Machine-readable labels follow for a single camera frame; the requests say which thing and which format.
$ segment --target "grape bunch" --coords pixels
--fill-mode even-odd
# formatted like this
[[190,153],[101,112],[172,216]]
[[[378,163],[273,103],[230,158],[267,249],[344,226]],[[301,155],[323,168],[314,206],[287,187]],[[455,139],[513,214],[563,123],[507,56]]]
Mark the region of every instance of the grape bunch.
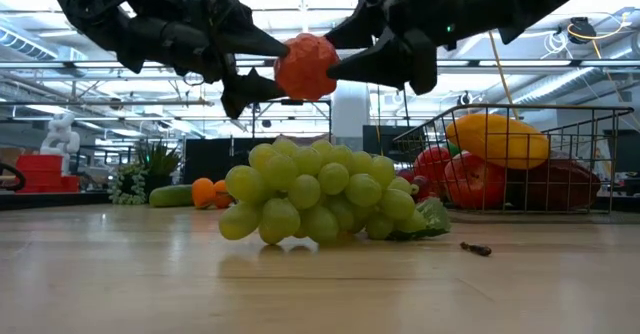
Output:
[[326,140],[310,147],[284,138],[260,144],[249,154],[249,166],[234,167],[225,180],[239,201],[219,221],[228,240],[256,229],[267,244],[290,236],[331,243],[341,233],[362,230],[384,240],[392,232],[413,233],[427,225],[411,185],[396,177],[391,159],[353,153]]

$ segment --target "yellow squash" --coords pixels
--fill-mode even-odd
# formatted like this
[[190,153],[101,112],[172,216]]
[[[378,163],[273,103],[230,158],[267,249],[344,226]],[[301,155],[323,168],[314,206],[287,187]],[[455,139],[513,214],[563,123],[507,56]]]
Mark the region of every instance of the yellow squash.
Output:
[[502,167],[531,169],[549,157],[545,134],[502,115],[469,114],[449,124],[446,132],[458,148]]

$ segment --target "orange ball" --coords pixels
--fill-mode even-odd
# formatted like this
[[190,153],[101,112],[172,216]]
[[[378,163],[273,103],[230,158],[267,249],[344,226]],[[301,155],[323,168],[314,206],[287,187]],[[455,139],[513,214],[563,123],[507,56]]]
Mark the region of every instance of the orange ball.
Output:
[[336,90],[337,81],[327,77],[327,69],[340,58],[325,37],[299,34],[285,42],[289,55],[276,60],[276,83],[289,98],[317,101]]
[[215,190],[213,204],[218,209],[228,208],[233,203],[233,197],[227,192],[227,184],[224,180],[220,180],[213,185],[213,188]]
[[206,209],[214,203],[216,189],[213,182],[207,178],[200,178],[191,185],[191,198],[197,209]]

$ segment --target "ceiling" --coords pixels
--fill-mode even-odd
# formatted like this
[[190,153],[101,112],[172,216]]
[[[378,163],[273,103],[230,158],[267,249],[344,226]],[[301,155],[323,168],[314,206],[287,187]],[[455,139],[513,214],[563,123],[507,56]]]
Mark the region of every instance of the ceiling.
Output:
[[[340,23],[355,7],[357,0],[240,0],[253,10],[254,22],[276,38],[285,40],[302,31],[322,34]],[[497,50],[502,59],[564,59],[568,56],[575,58],[593,55],[591,45],[566,44],[566,36],[560,35],[552,41],[552,33],[558,27],[566,28],[569,19],[576,16],[586,16],[596,27],[598,35],[605,35],[617,30],[618,33],[600,41],[602,47],[616,42],[635,31],[640,23],[639,0],[572,0],[551,15],[532,26],[519,39],[510,45],[502,45],[497,41]],[[626,22],[621,28],[622,13],[628,13]],[[74,48],[86,56],[86,60],[111,60],[115,57],[103,51],[86,37],[77,33],[71,27],[56,0],[0,0],[0,26],[5,23],[13,28],[24,30],[26,35],[39,40],[47,48],[66,46]],[[440,48],[440,59],[493,59],[490,39],[487,34],[463,40],[458,43],[458,49],[447,52]],[[13,50],[0,46],[0,60],[30,60]],[[258,68],[261,75],[273,77],[271,68]],[[121,97],[123,100],[165,100],[176,101],[185,98],[195,100],[206,99],[210,105],[184,106],[165,105],[156,115],[164,116],[214,116],[220,121],[203,124],[197,121],[193,125],[207,136],[246,135],[238,125],[229,121],[222,121],[224,113],[219,102],[222,86],[214,85],[190,86],[181,80],[176,80],[171,71],[157,68],[145,70],[136,76],[124,69],[86,69],[82,79],[63,75],[52,70],[20,70],[14,69],[11,74],[27,80],[35,80],[63,95],[70,95],[75,85],[76,93],[82,93],[85,100]],[[507,83],[512,90],[517,90],[539,79],[539,73],[510,74]],[[402,118],[404,113],[404,96],[395,89],[380,88],[369,85],[371,93],[371,113],[376,116],[379,112],[383,117],[397,116]],[[411,116],[429,116],[455,104],[457,97],[468,91],[477,98],[493,98],[503,95],[504,90],[497,72],[483,71],[482,73],[443,73],[439,75],[438,85],[433,92],[416,97],[407,90],[407,107]],[[377,96],[382,95],[378,108]],[[126,107],[124,111],[113,112],[108,108],[100,110],[106,116],[145,116],[139,107]],[[323,122],[322,110],[312,105],[303,107],[281,107],[274,105],[268,115],[275,117],[310,117],[307,121],[296,121],[295,125],[284,120],[275,120],[271,128],[259,125],[259,131],[305,131],[317,132],[318,123]],[[251,121],[241,121],[241,124],[251,125]]]

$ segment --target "orange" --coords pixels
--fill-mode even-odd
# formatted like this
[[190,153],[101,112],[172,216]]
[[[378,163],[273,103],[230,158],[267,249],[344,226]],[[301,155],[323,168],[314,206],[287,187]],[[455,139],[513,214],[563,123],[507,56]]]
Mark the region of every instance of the orange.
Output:
[[220,180],[213,185],[215,197],[213,203],[218,209],[228,208],[233,203],[233,197],[227,192],[227,184],[224,180]]
[[208,178],[200,178],[191,186],[191,197],[197,209],[206,209],[215,202],[215,185]]

